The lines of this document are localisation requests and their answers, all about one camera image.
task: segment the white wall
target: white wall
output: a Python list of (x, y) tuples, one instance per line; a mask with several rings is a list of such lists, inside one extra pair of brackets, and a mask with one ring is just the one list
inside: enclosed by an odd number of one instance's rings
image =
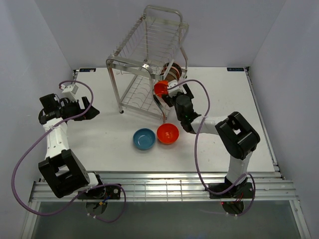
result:
[(319, 2), (287, 0), (251, 67), (280, 169), (319, 238)]
[(251, 65), (285, 0), (35, 0), (73, 69), (106, 58), (148, 4), (176, 8), (189, 23), (190, 66)]
[[(58, 92), (72, 71), (34, 0), (0, 0), (0, 238), (18, 238), (25, 210), (11, 192), (12, 170), (43, 129), (39, 97)], [(24, 202), (39, 179), (45, 142), (25, 159), (16, 178)]]

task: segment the blue bowl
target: blue bowl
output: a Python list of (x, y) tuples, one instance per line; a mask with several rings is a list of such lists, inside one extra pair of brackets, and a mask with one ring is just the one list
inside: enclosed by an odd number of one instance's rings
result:
[(148, 150), (154, 146), (155, 133), (149, 128), (141, 128), (133, 135), (133, 143), (140, 150)]

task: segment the label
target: label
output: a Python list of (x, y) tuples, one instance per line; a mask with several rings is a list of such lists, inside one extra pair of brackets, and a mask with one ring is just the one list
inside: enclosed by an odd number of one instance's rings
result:
[(95, 72), (96, 68), (81, 68), (79, 72)]
[(242, 67), (227, 67), (227, 71), (245, 71)]

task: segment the glass panel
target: glass panel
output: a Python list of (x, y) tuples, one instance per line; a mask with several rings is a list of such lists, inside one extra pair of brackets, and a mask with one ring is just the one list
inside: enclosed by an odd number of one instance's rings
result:
[[(63, 205), (43, 202), (40, 210), (51, 212)], [(112, 219), (122, 206), (109, 202), (102, 216)], [(85, 203), (77, 202), (56, 216), (38, 217), (32, 238), (300, 238), (289, 201), (255, 201), (251, 210), (239, 218), (207, 214), (201, 209), (223, 211), (220, 202), (128, 203), (117, 222), (106, 224), (88, 217)]]

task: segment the rack handle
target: rack handle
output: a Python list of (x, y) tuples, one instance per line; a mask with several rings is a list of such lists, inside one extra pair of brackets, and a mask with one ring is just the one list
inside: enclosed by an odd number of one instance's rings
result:
[(181, 12), (179, 10), (168, 8), (168, 7), (163, 7), (163, 6), (147, 5), (144, 8), (144, 13), (145, 14), (146, 14), (146, 11), (147, 11), (148, 8), (154, 9), (154, 10), (158, 10), (158, 11), (165, 11), (165, 12), (175, 13), (175, 14), (177, 14), (179, 16), (180, 22), (183, 22), (183, 15), (181, 14)]
[(136, 61), (136, 60), (132, 60), (132, 59), (128, 59), (128, 58), (123, 58), (123, 57), (111, 54), (108, 57), (108, 59), (106, 60), (106, 65), (109, 66), (110, 64), (113, 63), (113, 61), (117, 61), (117, 62), (120, 62), (123, 64), (130, 64), (131, 65), (130, 67), (142, 67), (145, 70), (147, 70), (147, 72), (150, 74), (150, 76), (153, 74), (152, 68), (148, 64), (140, 62), (140, 61)]

